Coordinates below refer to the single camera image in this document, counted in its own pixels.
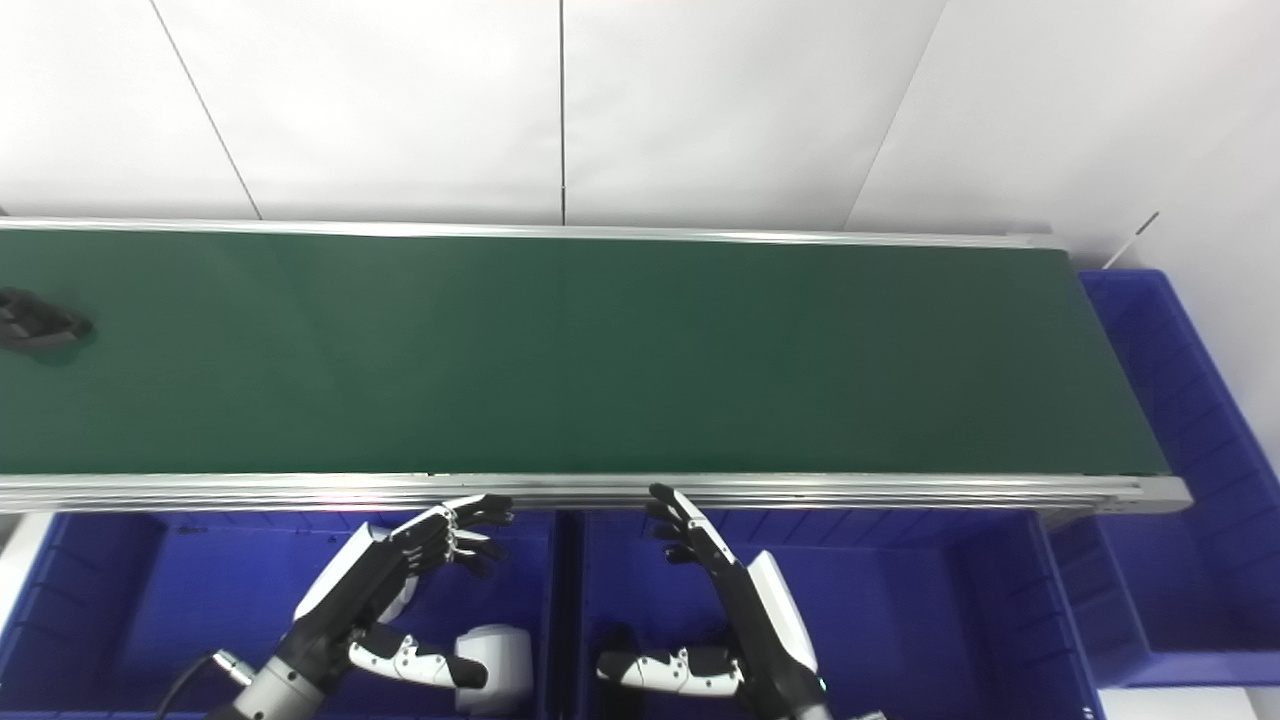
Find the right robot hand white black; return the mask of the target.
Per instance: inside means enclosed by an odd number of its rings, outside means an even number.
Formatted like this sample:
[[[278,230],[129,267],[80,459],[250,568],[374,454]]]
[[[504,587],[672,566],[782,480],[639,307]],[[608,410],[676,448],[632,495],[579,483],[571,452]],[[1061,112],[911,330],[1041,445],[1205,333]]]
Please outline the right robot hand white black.
[[[774,556],[760,551],[742,562],[682,492],[653,483],[649,493],[645,511],[659,524],[655,536],[666,542],[666,560],[705,570],[736,646],[608,650],[598,656],[596,678],[634,691],[733,698],[756,719],[829,719],[817,652]]]

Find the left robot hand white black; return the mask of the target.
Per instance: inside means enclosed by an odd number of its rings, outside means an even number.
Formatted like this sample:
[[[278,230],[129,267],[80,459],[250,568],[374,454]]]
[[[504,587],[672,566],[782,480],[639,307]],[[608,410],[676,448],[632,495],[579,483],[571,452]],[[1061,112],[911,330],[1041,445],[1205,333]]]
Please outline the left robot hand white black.
[[[269,667],[288,683],[332,693],[352,667],[402,682],[481,689],[484,664],[434,650],[390,626],[389,611],[404,588],[453,564],[485,577],[506,551],[476,527],[508,527],[515,501],[471,495],[438,503],[356,551],[342,550],[308,591]]]

